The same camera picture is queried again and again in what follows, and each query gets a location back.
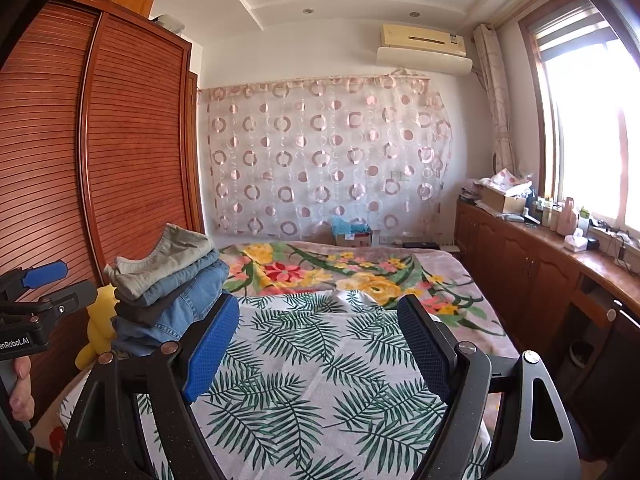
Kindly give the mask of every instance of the stack of clothes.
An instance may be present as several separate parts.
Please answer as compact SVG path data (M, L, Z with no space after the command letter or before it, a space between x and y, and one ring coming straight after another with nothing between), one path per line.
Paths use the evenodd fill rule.
M117 256L104 269L118 300L112 349L142 356L180 339L222 293L229 267L219 256L209 237L173 224L143 260Z

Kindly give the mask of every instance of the blue gripper pad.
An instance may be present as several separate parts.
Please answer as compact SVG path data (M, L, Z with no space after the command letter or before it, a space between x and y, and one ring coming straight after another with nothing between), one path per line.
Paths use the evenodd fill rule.
M67 271L66 263L62 260L58 260L52 264L28 269L22 279L22 284L29 288L38 288L40 286L47 285L48 283L53 283L57 280L66 278Z
M431 393L437 394L443 402L447 402L451 394L448 381L449 363L407 296L398 301L398 325L427 388Z
M187 402L195 402L198 396L209 389L226 348L238 328L238 299L230 294L223 294L221 300L224 301L223 305L189 358L186 381L182 388L182 396Z

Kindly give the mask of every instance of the window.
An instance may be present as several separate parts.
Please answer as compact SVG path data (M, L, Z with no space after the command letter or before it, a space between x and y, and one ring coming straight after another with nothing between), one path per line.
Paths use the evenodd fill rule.
M546 92L546 193L571 196L597 218L640 234L638 66L587 0L565 4L527 30Z

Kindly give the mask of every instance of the cardboard box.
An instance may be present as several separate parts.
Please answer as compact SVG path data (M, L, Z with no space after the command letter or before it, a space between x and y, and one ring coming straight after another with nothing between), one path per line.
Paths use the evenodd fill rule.
M482 201L501 213L521 215L527 199L517 196L504 196L489 187L484 187L482 188Z
M335 244L338 247L371 247L371 233L336 235Z

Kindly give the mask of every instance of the curtain rod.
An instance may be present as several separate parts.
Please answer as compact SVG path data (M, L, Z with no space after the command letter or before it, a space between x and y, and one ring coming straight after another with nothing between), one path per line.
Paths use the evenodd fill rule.
M254 83L238 83L238 84L231 84L231 85L224 85L222 87L218 87L218 86L212 86L209 88L199 88L198 92L203 92L205 90L212 90L214 88L229 88L231 86L247 86L247 85L252 85L252 86L256 86L256 85L266 85L266 84L278 84L278 83L286 83L289 81L316 81L316 80L321 80L321 79L344 79L344 78L350 78L350 77L361 77L361 78L380 78L380 77L395 77L395 78L420 78L420 79L431 79L430 76L427 76L426 74L409 74L409 73L396 73L396 72L391 72L391 73L386 73L386 74L352 74L352 75L323 75L320 77L291 77L288 79L277 79L277 80L272 80L272 81L260 81L260 82L254 82Z

